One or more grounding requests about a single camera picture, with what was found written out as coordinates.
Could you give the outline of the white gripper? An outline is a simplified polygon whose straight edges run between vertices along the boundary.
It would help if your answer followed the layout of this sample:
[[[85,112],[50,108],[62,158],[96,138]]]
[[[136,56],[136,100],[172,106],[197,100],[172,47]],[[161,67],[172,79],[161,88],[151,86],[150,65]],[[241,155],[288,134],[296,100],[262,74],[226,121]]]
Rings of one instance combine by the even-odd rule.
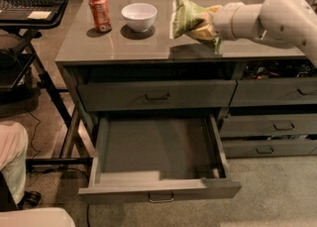
[[[234,26],[235,17],[238,10],[244,6],[244,3],[228,3],[222,5],[213,5],[206,10],[215,14],[212,24],[200,24],[195,29],[190,30],[188,35],[195,40],[213,41],[218,36],[222,40],[234,41],[243,37],[242,32]]]

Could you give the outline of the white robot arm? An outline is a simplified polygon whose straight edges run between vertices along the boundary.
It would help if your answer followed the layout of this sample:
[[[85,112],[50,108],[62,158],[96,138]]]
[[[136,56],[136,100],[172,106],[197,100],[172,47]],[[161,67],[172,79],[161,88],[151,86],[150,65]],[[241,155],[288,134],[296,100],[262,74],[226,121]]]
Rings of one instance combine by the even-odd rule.
[[[228,3],[195,26],[189,36],[220,40],[222,57],[307,57],[317,64],[317,15],[305,0]]]

